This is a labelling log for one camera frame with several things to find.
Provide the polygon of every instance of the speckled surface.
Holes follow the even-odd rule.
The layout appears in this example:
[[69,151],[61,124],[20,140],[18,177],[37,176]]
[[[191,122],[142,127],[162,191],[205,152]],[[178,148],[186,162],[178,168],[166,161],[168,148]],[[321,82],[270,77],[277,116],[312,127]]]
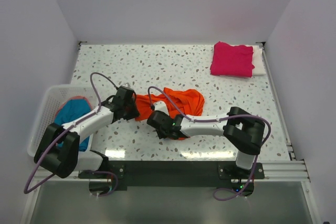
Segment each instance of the speckled surface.
[[[174,90],[196,89],[205,98],[203,115],[226,113],[231,106],[266,118],[272,134],[262,147],[259,160],[289,160],[286,138],[267,76],[249,79],[210,75],[212,45],[82,45],[72,84],[89,84],[91,72],[128,83],[138,94],[148,86]],[[102,97],[114,88],[95,77]],[[235,160],[237,149],[224,137],[194,136],[184,141],[159,140],[146,121],[119,121],[94,135],[92,149],[111,159],[126,160]]]

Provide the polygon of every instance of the white cloth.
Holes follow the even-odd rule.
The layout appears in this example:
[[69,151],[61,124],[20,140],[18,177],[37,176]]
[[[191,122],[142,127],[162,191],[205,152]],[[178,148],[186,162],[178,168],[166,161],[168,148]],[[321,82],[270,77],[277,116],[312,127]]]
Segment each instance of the white cloth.
[[253,56],[252,56],[252,64],[254,69],[252,69],[253,76],[262,76],[266,74],[264,63],[263,63],[263,53],[262,49],[259,46],[252,46],[253,47]]

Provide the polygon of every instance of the blue cloth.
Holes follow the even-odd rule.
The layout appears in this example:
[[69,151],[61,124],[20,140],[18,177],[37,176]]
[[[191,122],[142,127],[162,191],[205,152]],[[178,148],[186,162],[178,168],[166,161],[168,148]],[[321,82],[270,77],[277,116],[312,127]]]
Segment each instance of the blue cloth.
[[[69,100],[62,109],[58,112],[55,117],[55,123],[62,125],[64,123],[69,123],[73,120],[80,118],[81,116],[89,113],[91,111],[90,105],[84,99]],[[86,138],[79,145],[79,151],[84,152],[88,148],[89,138]]]

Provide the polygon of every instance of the robotic arm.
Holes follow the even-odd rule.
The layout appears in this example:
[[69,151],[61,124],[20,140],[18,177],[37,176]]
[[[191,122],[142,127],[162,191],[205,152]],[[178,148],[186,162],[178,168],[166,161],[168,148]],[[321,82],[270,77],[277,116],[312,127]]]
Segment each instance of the robotic arm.
[[[262,139],[265,129],[263,121],[254,118],[234,118],[227,122],[219,121],[226,115],[216,116],[191,116],[191,120],[182,115],[171,118],[162,102],[154,104],[155,110],[147,120],[147,124],[156,129],[159,138],[178,139],[196,135],[217,135],[225,136],[235,147],[238,148],[236,166],[250,170],[256,155],[260,154]],[[231,107],[229,116],[250,115],[239,107]],[[217,122],[206,122],[211,119],[218,119]]]
[[63,146],[61,148],[57,145],[53,146],[41,162],[41,166],[61,178],[69,176],[74,170],[98,170],[104,155],[94,151],[79,153],[79,144],[93,132],[106,125],[119,119],[129,120],[139,116],[135,99],[134,90],[120,86],[115,95],[107,98],[93,110],[95,115],[90,116],[91,111],[63,125],[50,124],[41,139],[34,162],[38,162],[47,147],[59,134],[73,125],[74,127],[58,141],[58,143],[63,142]]

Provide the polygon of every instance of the wall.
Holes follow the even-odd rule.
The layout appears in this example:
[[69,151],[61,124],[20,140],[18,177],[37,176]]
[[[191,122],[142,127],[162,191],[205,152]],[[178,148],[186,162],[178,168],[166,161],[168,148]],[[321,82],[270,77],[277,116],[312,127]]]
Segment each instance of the wall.
[[266,41],[289,0],[57,0],[83,41]]
[[0,0],[0,223],[19,223],[27,141],[44,91],[70,79],[77,40],[56,0]]
[[336,0],[291,0],[266,43],[294,150],[324,220],[336,223]]

